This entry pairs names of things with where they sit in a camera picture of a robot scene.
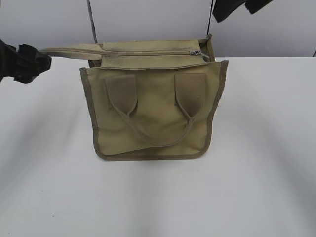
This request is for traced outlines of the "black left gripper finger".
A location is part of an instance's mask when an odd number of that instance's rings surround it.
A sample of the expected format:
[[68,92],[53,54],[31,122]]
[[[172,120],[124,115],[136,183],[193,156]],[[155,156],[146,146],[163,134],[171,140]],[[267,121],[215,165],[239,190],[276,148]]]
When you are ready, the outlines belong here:
[[33,82],[37,75],[38,69],[36,65],[18,62],[15,67],[14,81],[23,84],[29,84]]
[[18,55],[18,67],[25,74],[38,76],[51,67],[51,57],[41,54],[36,48],[30,45],[19,45]]

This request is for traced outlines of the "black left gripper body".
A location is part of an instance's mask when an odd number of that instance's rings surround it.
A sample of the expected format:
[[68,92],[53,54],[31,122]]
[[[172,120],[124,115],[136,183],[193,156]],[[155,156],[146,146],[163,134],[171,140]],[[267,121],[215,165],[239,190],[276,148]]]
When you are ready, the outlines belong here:
[[20,54],[17,48],[0,40],[0,81],[4,77],[13,77],[15,81],[21,83],[20,75],[17,74],[19,59]]

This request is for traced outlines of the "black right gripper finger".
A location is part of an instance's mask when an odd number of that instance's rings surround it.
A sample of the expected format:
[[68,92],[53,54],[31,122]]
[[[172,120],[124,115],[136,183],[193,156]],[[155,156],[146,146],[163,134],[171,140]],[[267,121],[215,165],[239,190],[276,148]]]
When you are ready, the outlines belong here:
[[273,0],[247,0],[244,5],[250,14],[255,14],[272,1]]
[[227,19],[238,7],[245,4],[246,0],[217,0],[213,9],[213,16],[217,23]]

